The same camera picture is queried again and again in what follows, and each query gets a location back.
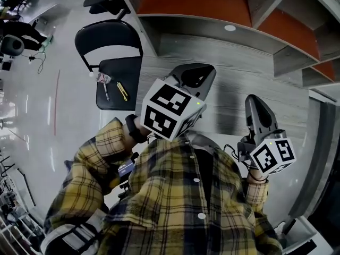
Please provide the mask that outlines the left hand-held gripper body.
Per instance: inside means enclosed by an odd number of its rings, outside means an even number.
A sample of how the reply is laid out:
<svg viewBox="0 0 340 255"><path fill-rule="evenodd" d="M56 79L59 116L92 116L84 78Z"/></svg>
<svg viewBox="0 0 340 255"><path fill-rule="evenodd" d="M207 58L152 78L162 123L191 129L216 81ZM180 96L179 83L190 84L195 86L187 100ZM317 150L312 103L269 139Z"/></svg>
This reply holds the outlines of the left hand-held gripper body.
<svg viewBox="0 0 340 255"><path fill-rule="evenodd" d="M198 88L182 82L187 69L210 68L211 72ZM167 76L156 79L142 102L141 125L155 135L173 141L193 127L206 110L206 97L216 76L210 64L191 63L175 67Z"/></svg>

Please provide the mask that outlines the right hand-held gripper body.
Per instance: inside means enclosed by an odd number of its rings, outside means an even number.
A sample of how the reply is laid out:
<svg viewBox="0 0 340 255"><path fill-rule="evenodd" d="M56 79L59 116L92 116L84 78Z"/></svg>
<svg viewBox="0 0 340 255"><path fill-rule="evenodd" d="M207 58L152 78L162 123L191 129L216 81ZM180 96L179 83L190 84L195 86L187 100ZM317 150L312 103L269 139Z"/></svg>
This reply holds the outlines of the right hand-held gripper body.
<svg viewBox="0 0 340 255"><path fill-rule="evenodd" d="M256 168L261 175L276 174L296 161L291 140L286 131L279 128L276 117L270 128L265 128L259 120L260 112L274 112L256 95L248 95L245 100L247 116L252 115L253 126L249 134L237 143L237 154L240 162L250 161L250 167Z"/></svg>

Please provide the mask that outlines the clear plastic water bottle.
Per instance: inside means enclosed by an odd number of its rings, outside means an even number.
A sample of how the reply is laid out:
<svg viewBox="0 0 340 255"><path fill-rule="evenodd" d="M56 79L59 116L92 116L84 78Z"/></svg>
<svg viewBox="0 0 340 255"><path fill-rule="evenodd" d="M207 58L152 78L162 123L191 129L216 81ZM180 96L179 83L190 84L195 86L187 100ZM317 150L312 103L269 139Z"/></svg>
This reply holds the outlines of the clear plastic water bottle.
<svg viewBox="0 0 340 255"><path fill-rule="evenodd" d="M89 72L89 76L94 78L98 83L109 84L111 82L111 77L109 75L98 71Z"/></svg>

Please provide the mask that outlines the person's left forearm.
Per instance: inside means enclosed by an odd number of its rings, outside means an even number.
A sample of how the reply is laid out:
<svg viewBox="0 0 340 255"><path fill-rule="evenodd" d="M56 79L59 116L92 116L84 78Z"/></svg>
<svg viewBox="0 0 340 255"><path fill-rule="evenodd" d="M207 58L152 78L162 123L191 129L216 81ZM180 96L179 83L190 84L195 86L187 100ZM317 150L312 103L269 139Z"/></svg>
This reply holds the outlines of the person's left forearm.
<svg viewBox="0 0 340 255"><path fill-rule="evenodd" d="M148 136L150 131L141 126L139 117L137 122L142 134ZM114 118L79 148L70 173L74 177L92 177L100 184L118 178L118 168L132 156L137 144L126 123Z"/></svg>

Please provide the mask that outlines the person's right forearm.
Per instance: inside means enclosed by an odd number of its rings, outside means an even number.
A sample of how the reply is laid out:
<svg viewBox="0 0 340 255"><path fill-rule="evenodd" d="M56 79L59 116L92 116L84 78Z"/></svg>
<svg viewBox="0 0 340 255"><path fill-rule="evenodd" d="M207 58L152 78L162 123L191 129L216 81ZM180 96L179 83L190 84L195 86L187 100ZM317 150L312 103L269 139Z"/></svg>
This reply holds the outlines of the person's right forearm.
<svg viewBox="0 0 340 255"><path fill-rule="evenodd" d="M245 183L247 202L254 212L262 212L268 197L268 177L261 175L259 170L251 168L248 172Z"/></svg>

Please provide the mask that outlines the grey wood-grain table top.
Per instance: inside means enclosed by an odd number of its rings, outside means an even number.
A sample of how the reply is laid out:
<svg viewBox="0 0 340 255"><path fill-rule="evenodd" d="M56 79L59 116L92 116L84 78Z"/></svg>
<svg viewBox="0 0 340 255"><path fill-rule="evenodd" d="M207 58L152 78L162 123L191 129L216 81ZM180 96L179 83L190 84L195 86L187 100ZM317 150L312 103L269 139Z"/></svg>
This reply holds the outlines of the grey wood-grain table top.
<svg viewBox="0 0 340 255"><path fill-rule="evenodd" d="M307 128L307 90L274 77L271 55L252 48L203 37L163 35L160 55L145 52L136 103L140 114L142 100L153 82L176 66L206 63L216 70L207 108L195 124L203 132L241 135L248 133L244 103L248 95L260 97L274 112L278 126L293 139L303 139Z"/></svg>

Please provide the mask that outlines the black wristband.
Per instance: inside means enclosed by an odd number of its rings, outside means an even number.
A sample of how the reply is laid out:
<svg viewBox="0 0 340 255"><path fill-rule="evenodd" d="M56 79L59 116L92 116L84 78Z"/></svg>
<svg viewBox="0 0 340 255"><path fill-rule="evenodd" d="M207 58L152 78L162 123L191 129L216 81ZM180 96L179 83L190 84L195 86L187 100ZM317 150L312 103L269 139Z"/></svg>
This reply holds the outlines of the black wristband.
<svg viewBox="0 0 340 255"><path fill-rule="evenodd" d="M136 143L144 143L147 141L147 136L140 131L140 125L137 122L138 117L134 114L130 114L125 118L126 126L129 131L129 135Z"/></svg>

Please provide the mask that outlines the black folding chair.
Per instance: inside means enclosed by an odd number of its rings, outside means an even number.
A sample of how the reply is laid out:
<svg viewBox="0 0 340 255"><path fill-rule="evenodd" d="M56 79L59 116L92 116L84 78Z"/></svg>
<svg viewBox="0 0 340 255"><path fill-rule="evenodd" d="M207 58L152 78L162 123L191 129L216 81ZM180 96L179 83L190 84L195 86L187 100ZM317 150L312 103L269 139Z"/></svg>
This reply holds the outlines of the black folding chair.
<svg viewBox="0 0 340 255"><path fill-rule="evenodd" d="M137 100L143 49L136 30L127 22L121 20L105 20L89 24L80 29L75 35L75 47L89 71L98 70L111 77L106 84L110 101L107 101L103 83L97 83L96 105L107 111L134 111ZM85 58L88 53L108 46L126 46L138 50L137 56L118 58L109 55L98 65L90 65ZM119 81L129 95L125 101L116 82Z"/></svg>

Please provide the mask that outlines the blue badge card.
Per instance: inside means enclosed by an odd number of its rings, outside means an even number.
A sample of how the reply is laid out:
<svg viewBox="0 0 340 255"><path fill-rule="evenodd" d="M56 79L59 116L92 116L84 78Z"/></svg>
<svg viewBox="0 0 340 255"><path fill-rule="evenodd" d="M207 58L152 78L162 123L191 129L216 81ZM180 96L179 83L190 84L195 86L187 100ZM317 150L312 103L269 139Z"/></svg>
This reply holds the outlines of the blue badge card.
<svg viewBox="0 0 340 255"><path fill-rule="evenodd" d="M134 162L128 159L123 165L118 168L118 174L120 177L129 176L134 169Z"/></svg>

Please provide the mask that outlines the wooden shelf unit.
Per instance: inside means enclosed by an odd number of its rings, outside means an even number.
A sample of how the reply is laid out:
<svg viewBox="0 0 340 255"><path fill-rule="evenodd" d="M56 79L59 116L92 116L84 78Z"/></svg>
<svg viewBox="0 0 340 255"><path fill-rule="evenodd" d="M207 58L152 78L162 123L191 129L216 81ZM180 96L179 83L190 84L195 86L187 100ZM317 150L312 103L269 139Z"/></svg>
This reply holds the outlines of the wooden shelf unit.
<svg viewBox="0 0 340 255"><path fill-rule="evenodd" d="M340 83L340 0L124 0L152 52L165 34L218 39L269 54L274 76Z"/></svg>

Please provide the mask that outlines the white box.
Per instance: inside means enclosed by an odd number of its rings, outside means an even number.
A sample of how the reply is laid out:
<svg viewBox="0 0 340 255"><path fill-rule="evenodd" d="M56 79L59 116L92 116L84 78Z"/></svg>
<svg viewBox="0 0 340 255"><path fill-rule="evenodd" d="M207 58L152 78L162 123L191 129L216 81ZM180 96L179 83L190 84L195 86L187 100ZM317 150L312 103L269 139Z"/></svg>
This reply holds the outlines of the white box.
<svg viewBox="0 0 340 255"><path fill-rule="evenodd" d="M282 230L283 255L309 255L317 248L312 239L317 231L304 216L297 217L284 225Z"/></svg>

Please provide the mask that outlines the person's plaid shirt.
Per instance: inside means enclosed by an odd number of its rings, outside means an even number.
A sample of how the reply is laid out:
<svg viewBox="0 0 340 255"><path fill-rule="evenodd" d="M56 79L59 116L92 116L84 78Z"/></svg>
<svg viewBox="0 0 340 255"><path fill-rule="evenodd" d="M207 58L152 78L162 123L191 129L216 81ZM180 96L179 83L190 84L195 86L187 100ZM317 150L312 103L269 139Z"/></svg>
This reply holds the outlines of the person's plaid shirt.
<svg viewBox="0 0 340 255"><path fill-rule="evenodd" d="M46 215L43 255L282 255L246 200L247 177L202 135L148 144L111 208L104 197L120 176L100 184L70 171Z"/></svg>

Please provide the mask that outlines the red floor tape line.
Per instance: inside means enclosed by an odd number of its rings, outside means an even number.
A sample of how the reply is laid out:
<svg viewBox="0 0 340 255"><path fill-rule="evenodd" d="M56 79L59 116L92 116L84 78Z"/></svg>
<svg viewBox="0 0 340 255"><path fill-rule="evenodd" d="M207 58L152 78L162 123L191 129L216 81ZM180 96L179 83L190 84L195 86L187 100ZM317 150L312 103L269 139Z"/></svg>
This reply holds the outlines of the red floor tape line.
<svg viewBox="0 0 340 255"><path fill-rule="evenodd" d="M59 88L59 81L60 81L61 69L58 70L57 80L56 80L56 88L55 88L55 98L54 98L54 136L56 136L56 123L57 123L57 98L58 98L58 88Z"/></svg>

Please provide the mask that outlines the black office chair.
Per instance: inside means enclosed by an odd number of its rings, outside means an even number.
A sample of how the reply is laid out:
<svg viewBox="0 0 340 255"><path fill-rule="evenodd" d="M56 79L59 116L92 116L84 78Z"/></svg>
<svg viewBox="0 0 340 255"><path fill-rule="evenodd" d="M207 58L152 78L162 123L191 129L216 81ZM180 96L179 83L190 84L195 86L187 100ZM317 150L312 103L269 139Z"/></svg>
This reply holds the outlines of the black office chair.
<svg viewBox="0 0 340 255"><path fill-rule="evenodd" d="M89 7L90 14L109 12L112 15L117 15L118 20L131 13L125 0L85 0L83 7Z"/></svg>

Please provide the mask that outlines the white metal rack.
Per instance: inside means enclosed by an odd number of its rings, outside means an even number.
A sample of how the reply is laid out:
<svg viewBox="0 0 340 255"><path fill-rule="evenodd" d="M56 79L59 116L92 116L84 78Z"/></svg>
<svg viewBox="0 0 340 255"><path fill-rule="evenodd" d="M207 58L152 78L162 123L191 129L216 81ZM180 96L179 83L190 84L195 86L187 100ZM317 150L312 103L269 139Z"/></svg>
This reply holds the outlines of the white metal rack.
<svg viewBox="0 0 340 255"><path fill-rule="evenodd" d="M45 234L18 204L14 192L0 190L0 255L42 255Z"/></svg>

